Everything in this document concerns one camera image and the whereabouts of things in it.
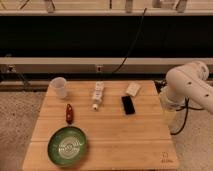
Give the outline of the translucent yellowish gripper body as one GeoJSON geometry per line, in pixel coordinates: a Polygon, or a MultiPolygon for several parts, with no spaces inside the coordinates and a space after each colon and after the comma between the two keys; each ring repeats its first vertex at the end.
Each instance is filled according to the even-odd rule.
{"type": "Polygon", "coordinates": [[[163,117],[167,125],[171,125],[177,112],[175,107],[172,106],[171,101],[166,97],[164,92],[159,94],[161,106],[163,109],[163,117]]]}

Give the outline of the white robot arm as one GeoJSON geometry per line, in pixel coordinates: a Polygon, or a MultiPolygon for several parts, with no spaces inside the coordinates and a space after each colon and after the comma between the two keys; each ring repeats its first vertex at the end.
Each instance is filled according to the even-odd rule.
{"type": "Polygon", "coordinates": [[[202,61],[174,67],[166,74],[167,85],[159,93],[165,123],[170,125],[176,110],[189,98],[213,114],[213,87],[206,80],[209,69],[202,61]]]}

